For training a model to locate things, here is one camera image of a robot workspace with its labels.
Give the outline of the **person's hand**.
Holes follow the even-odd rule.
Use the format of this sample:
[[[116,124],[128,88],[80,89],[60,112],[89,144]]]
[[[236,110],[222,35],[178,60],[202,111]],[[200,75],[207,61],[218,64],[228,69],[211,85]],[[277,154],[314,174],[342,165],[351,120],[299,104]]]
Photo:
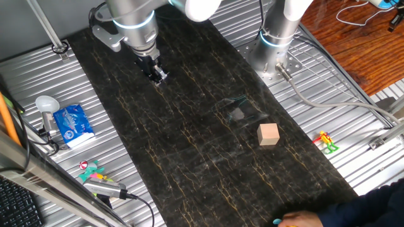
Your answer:
[[[319,216],[310,211],[290,212],[283,216],[278,227],[323,227]]]

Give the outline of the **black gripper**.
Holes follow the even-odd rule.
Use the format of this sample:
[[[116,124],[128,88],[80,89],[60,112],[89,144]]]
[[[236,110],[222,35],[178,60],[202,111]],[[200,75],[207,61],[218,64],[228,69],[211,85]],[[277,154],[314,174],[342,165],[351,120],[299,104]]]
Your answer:
[[[158,86],[168,76],[160,67],[158,59],[153,60],[150,56],[137,56],[135,62],[155,86]]]

